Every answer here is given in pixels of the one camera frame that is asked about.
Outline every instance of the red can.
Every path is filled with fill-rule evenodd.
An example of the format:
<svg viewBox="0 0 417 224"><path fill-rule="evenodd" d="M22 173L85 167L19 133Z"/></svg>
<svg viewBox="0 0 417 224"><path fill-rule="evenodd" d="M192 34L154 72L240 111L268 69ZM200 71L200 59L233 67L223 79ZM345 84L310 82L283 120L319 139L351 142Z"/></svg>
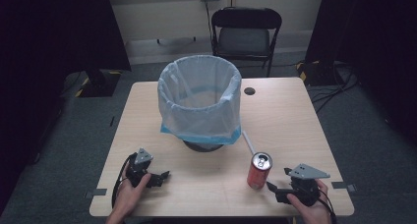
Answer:
<svg viewBox="0 0 417 224"><path fill-rule="evenodd" d="M255 189L261 189L272 167L272 158L264 152L258 152L252 157L248 174L248 185Z"/></svg>

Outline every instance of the light wood tabletop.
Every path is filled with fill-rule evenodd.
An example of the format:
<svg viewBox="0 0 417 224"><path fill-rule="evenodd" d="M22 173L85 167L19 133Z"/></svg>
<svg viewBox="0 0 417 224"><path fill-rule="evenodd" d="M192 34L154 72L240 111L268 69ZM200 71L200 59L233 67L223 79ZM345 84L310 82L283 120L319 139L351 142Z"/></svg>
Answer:
<svg viewBox="0 0 417 224"><path fill-rule="evenodd" d="M246 87L256 93L247 95ZM337 216L347 216L354 207L342 182L303 82L298 78L243 79L241 126L256 151L268 153L273 161L268 180L290 189L291 178L283 168L305 163L331 175L328 197ZM181 140L160 132L157 82L132 86L114 141L98 182L106 196L94 196L89 212L107 216L111 195L125 159L144 148L154 159L148 170L170 171L162 187L146 189L132 215L172 216L295 216L292 205L278 203L264 186L253 190L247 184L252 153L243 136L234 144L213 152L196 152Z"/></svg>

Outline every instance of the gray carpet floor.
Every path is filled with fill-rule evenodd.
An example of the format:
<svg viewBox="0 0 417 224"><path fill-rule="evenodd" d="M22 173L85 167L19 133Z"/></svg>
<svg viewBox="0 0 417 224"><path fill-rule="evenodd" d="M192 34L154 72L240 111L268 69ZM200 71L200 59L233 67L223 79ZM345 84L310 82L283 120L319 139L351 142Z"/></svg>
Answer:
<svg viewBox="0 0 417 224"><path fill-rule="evenodd" d="M297 77L293 64L304 56L305 52L276 54L271 77ZM68 76L62 115L38 163L21 175L0 223L103 223L103 218L89 215L91 199L85 194L96 188L131 85L156 81L165 66L133 66L132 72L122 74L112 97L77 98L86 75ZM243 78L266 75L261 68L240 70ZM338 71L344 79L350 75L349 69ZM348 85L355 83L353 75ZM307 87L312 101L336 88ZM315 108L319 110L325 101L315 102ZM417 146L393 130L383 112L372 94L356 84L318 113L343 180L356 187L350 193L355 213L339 217L338 223L417 223ZM132 223L141 221L133 219Z"/></svg>

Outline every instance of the trash bag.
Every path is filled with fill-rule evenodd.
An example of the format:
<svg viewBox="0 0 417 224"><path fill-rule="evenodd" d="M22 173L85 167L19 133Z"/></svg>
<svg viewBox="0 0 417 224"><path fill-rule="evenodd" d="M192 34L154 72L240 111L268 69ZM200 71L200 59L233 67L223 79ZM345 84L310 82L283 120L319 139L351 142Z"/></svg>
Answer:
<svg viewBox="0 0 417 224"><path fill-rule="evenodd" d="M196 55L168 64L158 81L160 131L192 143L233 144L241 135L236 67Z"/></svg>

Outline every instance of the white stick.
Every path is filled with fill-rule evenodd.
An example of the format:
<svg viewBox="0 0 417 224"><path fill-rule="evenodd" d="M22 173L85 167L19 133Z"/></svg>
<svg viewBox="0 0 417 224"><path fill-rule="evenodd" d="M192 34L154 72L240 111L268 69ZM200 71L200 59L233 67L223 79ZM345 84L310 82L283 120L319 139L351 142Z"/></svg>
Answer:
<svg viewBox="0 0 417 224"><path fill-rule="evenodd" d="M252 143L251 143L251 140L249 140L249 137L248 137L248 135L246 134L246 132L245 131L242 131L242 134L243 134L243 137L245 138L245 140L246 140L246 143L248 144L248 146L249 146L249 149L251 149L251 152L252 152L252 155L254 155L256 152L255 152L255 149L254 149L254 146L252 145Z"/></svg>

